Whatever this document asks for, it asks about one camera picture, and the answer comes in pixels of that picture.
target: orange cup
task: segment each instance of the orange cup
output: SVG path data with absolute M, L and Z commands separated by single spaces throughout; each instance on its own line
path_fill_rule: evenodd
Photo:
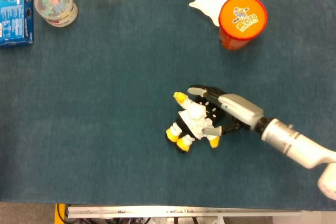
M 259 0 L 228 0 L 219 14 L 219 39 L 227 49 L 239 49 L 257 37 L 267 23 Z

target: plastic container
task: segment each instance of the plastic container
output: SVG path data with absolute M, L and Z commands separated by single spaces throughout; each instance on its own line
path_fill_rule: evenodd
M 52 26 L 67 26 L 78 15 L 74 0 L 35 0 L 34 3 L 38 13 Z
M 239 49 L 261 34 L 267 12 L 259 0 L 228 0 L 219 14 L 219 39 L 227 49 Z

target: blue box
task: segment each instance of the blue box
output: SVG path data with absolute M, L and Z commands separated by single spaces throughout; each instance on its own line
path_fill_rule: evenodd
M 0 47 L 33 43 L 33 0 L 0 0 Z

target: orange cup lid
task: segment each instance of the orange cup lid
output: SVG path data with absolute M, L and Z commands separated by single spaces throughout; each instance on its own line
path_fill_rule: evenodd
M 259 0 L 228 0 L 219 14 L 220 27 L 238 40 L 257 37 L 266 23 L 267 12 Z

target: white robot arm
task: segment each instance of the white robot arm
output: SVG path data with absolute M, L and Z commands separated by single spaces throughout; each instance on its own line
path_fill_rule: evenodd
M 336 200 L 336 152 L 293 130 L 291 125 L 285 125 L 278 119 L 265 118 L 260 107 L 239 95 L 201 85 L 191 86 L 188 92 L 205 97 L 233 116 L 233 125 L 205 128 L 204 134 L 223 135 L 243 127 L 257 131 L 263 141 L 305 168 L 310 169 L 322 163 L 329 164 L 319 178 L 318 186 L 327 197 Z

